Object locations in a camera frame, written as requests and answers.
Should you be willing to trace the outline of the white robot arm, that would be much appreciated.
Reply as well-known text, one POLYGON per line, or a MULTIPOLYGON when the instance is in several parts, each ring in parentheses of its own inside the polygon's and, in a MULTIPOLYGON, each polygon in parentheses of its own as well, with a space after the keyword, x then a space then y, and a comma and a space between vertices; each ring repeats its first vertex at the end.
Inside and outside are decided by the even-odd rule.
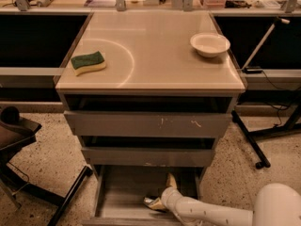
POLYGON ((155 200, 145 198, 151 210, 169 211, 183 226, 301 226, 301 196, 284 184, 264 186, 257 194, 252 210, 238 209, 185 197, 169 173, 166 188, 155 200))

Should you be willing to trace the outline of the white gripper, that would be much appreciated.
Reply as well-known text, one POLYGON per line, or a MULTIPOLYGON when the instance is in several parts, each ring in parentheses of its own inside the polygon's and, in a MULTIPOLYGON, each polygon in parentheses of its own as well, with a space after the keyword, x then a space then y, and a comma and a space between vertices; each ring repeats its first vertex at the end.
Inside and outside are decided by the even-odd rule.
POLYGON ((177 189, 177 182, 172 173, 166 177, 166 189, 160 198, 156 198, 155 205, 151 210, 155 211, 171 211, 174 215, 179 215, 182 211, 184 196, 177 189))

